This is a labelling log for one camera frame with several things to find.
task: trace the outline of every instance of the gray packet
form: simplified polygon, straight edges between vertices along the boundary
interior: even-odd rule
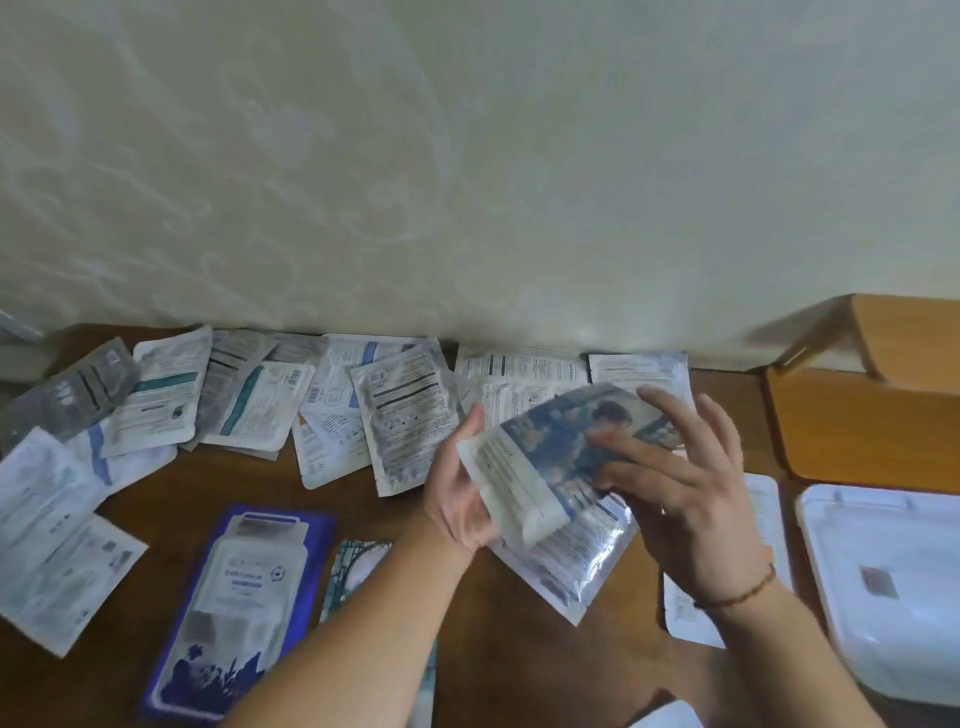
[[[123,341],[107,341],[0,410],[0,450],[10,452],[34,427],[66,442],[105,418],[139,380]]]

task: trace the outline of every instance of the left hand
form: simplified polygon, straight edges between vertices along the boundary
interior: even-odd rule
[[[427,518],[470,556],[499,535],[457,452],[457,443],[480,434],[483,422],[483,407],[474,404],[467,418],[440,443],[423,486]]]

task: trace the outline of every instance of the white plastic container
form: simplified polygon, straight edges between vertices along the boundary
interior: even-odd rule
[[[889,697],[960,706],[960,497],[813,485],[797,500],[830,638]]]

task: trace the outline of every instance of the blue packet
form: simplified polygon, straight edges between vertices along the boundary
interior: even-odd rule
[[[141,703],[217,721],[304,636],[336,520],[231,505]]]

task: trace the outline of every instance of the forearm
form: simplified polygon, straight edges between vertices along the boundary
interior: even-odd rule
[[[229,728],[400,728],[470,556],[422,513],[347,604],[274,667]]]
[[[763,725],[882,728],[816,618],[779,581],[713,619]]]

